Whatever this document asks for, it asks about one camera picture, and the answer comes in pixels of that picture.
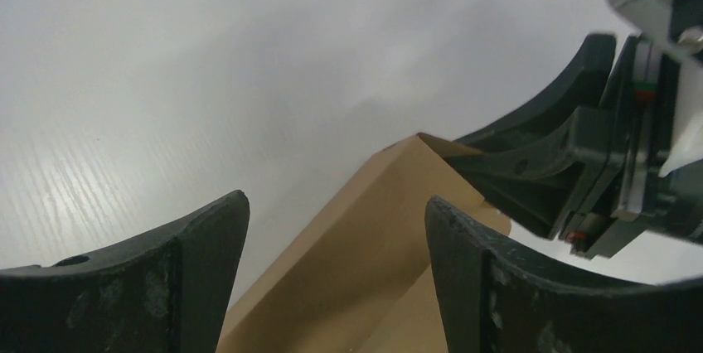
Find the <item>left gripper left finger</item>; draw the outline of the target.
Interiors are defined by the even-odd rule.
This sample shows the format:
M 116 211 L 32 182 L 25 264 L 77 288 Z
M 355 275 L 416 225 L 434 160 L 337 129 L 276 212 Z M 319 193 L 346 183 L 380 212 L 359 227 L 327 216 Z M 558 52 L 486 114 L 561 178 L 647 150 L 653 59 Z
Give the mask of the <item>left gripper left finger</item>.
M 59 263 L 1 272 L 4 352 L 213 352 L 250 219 L 232 191 Z

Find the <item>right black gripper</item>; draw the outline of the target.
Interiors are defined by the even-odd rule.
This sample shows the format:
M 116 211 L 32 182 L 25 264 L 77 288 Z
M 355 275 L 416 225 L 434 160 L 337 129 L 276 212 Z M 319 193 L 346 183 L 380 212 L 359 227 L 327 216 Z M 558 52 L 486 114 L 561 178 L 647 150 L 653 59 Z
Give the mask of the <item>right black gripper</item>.
M 700 245 L 702 69 L 630 36 L 610 75 L 615 50 L 615 36 L 588 34 L 540 93 L 457 139 L 488 154 L 448 164 L 581 258 L 611 258 L 645 231 Z

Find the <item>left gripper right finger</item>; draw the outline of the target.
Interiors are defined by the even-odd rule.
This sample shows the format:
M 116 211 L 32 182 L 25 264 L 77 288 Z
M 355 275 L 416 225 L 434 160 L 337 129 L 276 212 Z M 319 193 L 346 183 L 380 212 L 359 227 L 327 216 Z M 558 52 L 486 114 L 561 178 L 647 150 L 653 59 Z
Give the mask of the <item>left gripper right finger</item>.
M 425 209 L 451 352 L 699 352 L 702 281 L 610 278 L 545 256 L 440 197 Z

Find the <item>brown cardboard box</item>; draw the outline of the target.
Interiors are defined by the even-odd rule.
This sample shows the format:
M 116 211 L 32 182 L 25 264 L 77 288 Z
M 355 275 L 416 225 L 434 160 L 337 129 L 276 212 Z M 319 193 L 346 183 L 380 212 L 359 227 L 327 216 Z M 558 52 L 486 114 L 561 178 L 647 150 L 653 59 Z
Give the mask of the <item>brown cardboard box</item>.
M 424 211 L 441 196 L 508 235 L 509 219 L 418 133 L 375 153 L 227 312 L 220 352 L 444 352 Z

